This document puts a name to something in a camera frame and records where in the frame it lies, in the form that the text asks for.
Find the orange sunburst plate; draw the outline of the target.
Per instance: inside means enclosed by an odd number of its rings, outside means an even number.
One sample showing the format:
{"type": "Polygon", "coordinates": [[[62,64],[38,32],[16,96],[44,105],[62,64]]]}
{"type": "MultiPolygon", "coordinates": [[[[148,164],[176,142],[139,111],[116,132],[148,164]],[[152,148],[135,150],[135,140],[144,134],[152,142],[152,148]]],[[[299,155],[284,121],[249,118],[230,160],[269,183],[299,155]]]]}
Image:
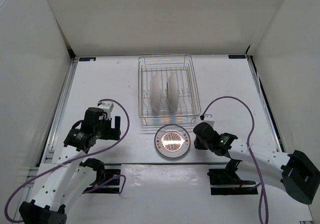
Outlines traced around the orange sunburst plate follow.
{"type": "Polygon", "coordinates": [[[190,150],[191,137],[188,131],[177,124],[162,126],[155,133],[154,146],[160,156],[168,160],[179,160],[190,150]]]}

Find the flower pattern plate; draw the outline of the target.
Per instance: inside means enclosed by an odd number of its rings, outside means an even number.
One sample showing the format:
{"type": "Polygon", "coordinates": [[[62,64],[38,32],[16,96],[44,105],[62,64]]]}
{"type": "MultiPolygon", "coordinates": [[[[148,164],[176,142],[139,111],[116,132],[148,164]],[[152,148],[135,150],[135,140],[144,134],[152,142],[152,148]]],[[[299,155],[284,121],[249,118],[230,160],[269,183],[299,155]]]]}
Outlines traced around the flower pattern plate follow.
{"type": "Polygon", "coordinates": [[[170,108],[171,113],[176,114],[178,109],[178,81],[177,81],[177,73],[172,72],[172,74],[167,79],[167,103],[170,108]]]}

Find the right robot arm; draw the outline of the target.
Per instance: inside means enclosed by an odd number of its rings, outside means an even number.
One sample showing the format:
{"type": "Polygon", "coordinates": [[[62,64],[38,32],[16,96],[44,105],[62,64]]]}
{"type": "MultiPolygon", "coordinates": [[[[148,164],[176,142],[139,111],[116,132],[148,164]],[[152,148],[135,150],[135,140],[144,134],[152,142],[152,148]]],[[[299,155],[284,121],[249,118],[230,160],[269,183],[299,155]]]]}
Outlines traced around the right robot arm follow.
{"type": "Polygon", "coordinates": [[[209,150],[217,156],[229,158],[223,169],[210,170],[208,176],[218,184],[240,185],[243,181],[263,182],[286,192],[294,200],[311,204],[319,188],[319,170],[307,155],[248,148],[237,136],[218,134],[208,123],[193,129],[198,150],[209,150]]]}

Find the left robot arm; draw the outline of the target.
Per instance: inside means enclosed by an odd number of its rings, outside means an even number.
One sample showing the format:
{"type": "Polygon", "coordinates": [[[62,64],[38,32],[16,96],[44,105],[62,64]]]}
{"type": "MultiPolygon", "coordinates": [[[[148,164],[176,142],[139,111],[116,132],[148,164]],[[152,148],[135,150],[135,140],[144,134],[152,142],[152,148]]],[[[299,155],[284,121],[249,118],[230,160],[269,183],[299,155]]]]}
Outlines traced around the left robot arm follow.
{"type": "Polygon", "coordinates": [[[19,207],[24,223],[65,223],[67,211],[85,189],[105,180],[104,163],[85,155],[97,140],[120,139],[121,118],[112,118],[113,107],[113,102],[89,107],[84,118],[72,126],[63,142],[57,169],[31,201],[19,207]]]}

